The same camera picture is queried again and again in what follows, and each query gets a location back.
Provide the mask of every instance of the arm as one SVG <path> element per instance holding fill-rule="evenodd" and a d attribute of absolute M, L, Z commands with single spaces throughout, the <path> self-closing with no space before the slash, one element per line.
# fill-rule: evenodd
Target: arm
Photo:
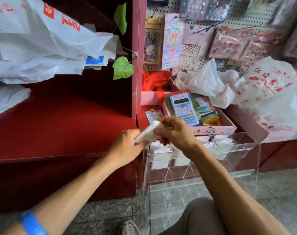
<path fill-rule="evenodd" d="M 182 150 L 196 165 L 213 197 L 224 224 L 232 235 L 290 235 L 291 233 L 263 206 L 246 193 L 230 176 L 227 170 L 189 131 L 184 120 L 164 117 L 159 120 L 172 130 L 157 128 L 161 143 L 168 141 Z"/>
<path fill-rule="evenodd" d="M 146 142 L 134 145 L 140 130 L 123 131 L 106 155 L 72 182 L 59 189 L 33 208 L 38 222 L 50 235 L 62 235 L 70 222 L 99 185 L 116 169 L 133 161 L 146 147 Z M 26 235 L 15 222 L 2 235 Z"/>

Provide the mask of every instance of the calculator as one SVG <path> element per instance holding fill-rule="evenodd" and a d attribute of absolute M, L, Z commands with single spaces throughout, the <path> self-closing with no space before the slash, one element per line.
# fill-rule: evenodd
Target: calculator
<path fill-rule="evenodd" d="M 170 100 L 176 117 L 184 119 L 189 126 L 199 125 L 189 93 L 172 95 Z"/>

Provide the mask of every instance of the sneaker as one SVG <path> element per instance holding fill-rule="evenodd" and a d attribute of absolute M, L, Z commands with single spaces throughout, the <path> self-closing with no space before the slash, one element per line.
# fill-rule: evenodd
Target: sneaker
<path fill-rule="evenodd" d="M 139 228 L 135 223 L 128 219 L 122 222 L 118 230 L 118 235 L 141 235 Z"/>

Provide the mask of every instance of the artificial leaf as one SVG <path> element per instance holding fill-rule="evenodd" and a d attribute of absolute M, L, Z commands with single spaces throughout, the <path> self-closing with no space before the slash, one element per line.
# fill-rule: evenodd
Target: artificial leaf
<path fill-rule="evenodd" d="M 131 63 L 128 62 L 126 57 L 119 57 L 114 64 L 112 65 L 114 68 L 114 80 L 120 78 L 129 78 L 134 73 L 134 67 Z"/>
<path fill-rule="evenodd" d="M 126 10 L 127 3 L 125 2 L 122 5 L 118 5 L 114 14 L 114 21 L 118 25 L 121 34 L 125 34 L 127 30 Z"/>

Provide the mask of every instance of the knee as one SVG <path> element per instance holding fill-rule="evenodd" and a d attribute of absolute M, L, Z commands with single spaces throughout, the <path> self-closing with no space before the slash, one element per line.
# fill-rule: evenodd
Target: knee
<path fill-rule="evenodd" d="M 213 199 L 207 197 L 200 197 L 192 200 L 187 206 L 187 209 L 192 210 L 194 208 L 215 208 L 215 202 Z"/>

